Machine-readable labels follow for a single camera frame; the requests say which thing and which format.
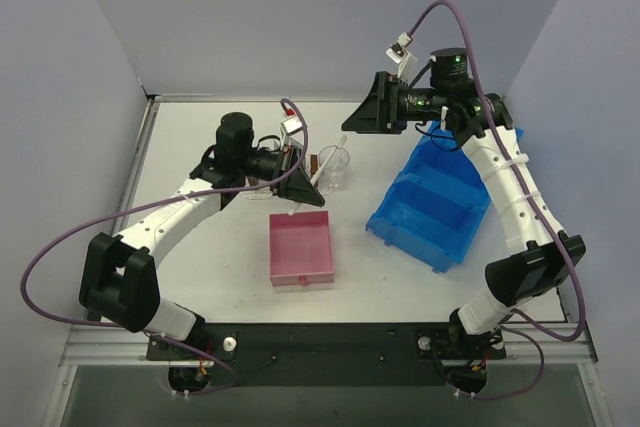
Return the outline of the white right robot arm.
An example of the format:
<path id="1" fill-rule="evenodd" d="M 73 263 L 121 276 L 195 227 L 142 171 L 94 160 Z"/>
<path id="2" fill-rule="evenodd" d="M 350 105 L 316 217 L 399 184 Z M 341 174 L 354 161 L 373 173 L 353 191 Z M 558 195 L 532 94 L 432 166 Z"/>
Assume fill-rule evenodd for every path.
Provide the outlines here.
<path id="1" fill-rule="evenodd" d="M 578 325 L 568 335 L 549 335 L 564 342 L 586 327 L 586 305 L 576 266 L 586 252 L 579 235 L 567 234 L 554 217 L 528 168 L 515 127 L 502 98 L 485 93 L 464 48 L 431 53 L 430 85 L 417 88 L 386 71 L 376 73 L 362 103 L 342 123 L 344 132 L 400 134 L 408 123 L 434 121 L 451 134 L 471 162 L 499 216 L 508 257 L 485 268 L 482 289 L 453 317 L 469 336 L 487 334 L 520 306 L 572 283 Z"/>

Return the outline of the white toothbrush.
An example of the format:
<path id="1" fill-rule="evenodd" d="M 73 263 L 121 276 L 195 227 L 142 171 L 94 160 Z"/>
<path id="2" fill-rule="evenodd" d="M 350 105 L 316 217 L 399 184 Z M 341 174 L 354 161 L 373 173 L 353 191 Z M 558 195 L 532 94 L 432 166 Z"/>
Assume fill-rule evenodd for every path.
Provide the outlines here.
<path id="1" fill-rule="evenodd" d="M 346 143 L 346 141 L 347 141 L 347 137 L 345 135 L 342 135 L 339 138 L 339 140 L 330 147 L 329 153 L 327 154 L 326 158 L 323 161 L 319 161 L 318 169 L 316 173 L 311 177 L 312 184 L 315 184 L 320 180 L 320 177 L 328 167 L 328 164 L 330 163 L 331 159 L 334 157 L 335 153 L 338 150 L 344 147 L 344 144 Z M 301 207 L 301 205 L 302 205 L 301 202 L 294 202 L 292 207 L 289 209 L 287 215 L 294 216 L 299 210 L 299 208 Z"/>

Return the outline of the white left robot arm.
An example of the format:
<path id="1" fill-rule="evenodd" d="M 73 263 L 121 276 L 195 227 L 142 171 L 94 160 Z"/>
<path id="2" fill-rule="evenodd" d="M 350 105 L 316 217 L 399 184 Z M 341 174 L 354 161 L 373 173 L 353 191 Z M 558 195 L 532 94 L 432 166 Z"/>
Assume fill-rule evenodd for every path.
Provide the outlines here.
<path id="1" fill-rule="evenodd" d="M 205 345 L 204 320 L 162 298 L 156 269 L 193 229 L 222 211 L 250 178 L 267 183 L 279 198 L 323 206 L 323 196 L 304 169 L 302 145 L 290 141 L 302 128 L 302 121 L 288 109 L 280 123 L 280 146 L 269 150 L 255 141 L 249 115 L 224 115 L 214 144 L 169 204 L 115 235 L 100 233 L 91 240 L 80 304 L 130 332 L 170 337 L 170 347 L 183 358 L 199 355 Z"/>

